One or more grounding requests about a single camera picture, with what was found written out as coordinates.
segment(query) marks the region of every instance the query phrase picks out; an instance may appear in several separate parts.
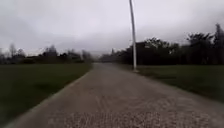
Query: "treeline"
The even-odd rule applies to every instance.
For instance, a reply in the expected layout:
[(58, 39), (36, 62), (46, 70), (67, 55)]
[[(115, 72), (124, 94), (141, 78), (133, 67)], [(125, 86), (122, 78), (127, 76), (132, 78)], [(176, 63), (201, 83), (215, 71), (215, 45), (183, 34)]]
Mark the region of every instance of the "treeline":
[[(136, 44), (137, 63), (141, 65), (176, 65), (176, 64), (224, 64), (224, 31), (216, 25), (214, 35), (190, 34), (188, 44), (180, 45), (157, 38), (147, 39)], [(133, 46), (105, 54), (102, 62), (133, 63)]]
[(47, 47), (38, 55), (27, 56), (22, 49), (16, 49), (13, 44), (9, 51), (0, 52), (0, 64), (51, 64), (51, 63), (82, 63), (91, 62), (92, 56), (89, 52), (75, 52), (73, 49), (59, 53), (54, 45)]

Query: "overcast sky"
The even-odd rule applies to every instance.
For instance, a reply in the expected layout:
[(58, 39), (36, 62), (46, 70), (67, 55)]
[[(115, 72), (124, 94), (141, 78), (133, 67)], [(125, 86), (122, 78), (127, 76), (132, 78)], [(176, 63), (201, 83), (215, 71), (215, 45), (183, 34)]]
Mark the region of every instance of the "overcast sky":
[[(137, 40), (186, 42), (189, 33), (224, 27), (223, 0), (133, 0)], [(28, 53), (54, 44), (102, 53), (131, 44), (128, 0), (1, 0), (0, 47)]]

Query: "pole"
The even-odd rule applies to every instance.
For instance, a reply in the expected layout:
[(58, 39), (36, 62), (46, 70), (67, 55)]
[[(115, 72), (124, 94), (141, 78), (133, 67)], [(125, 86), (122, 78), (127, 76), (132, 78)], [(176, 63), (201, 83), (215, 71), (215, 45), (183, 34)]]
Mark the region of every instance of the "pole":
[(137, 53), (136, 53), (136, 33), (135, 33), (135, 17), (132, 0), (129, 0), (131, 11), (132, 41), (133, 41), (133, 70), (137, 72)]

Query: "grass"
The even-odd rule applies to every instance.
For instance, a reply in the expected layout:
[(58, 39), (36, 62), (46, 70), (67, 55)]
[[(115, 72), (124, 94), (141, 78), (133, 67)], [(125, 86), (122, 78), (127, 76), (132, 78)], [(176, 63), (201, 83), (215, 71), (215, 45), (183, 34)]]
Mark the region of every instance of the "grass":
[(224, 102), (224, 66), (140, 66), (139, 73)]
[(90, 67), (90, 64), (1, 65), (0, 125), (59, 91)]

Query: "gravel path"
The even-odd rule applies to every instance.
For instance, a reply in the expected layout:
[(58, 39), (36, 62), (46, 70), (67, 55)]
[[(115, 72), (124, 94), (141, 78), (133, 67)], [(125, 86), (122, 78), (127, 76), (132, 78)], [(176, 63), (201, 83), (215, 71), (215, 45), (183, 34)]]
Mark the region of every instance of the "gravel path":
[(95, 64), (7, 128), (223, 128), (223, 110), (220, 103)]

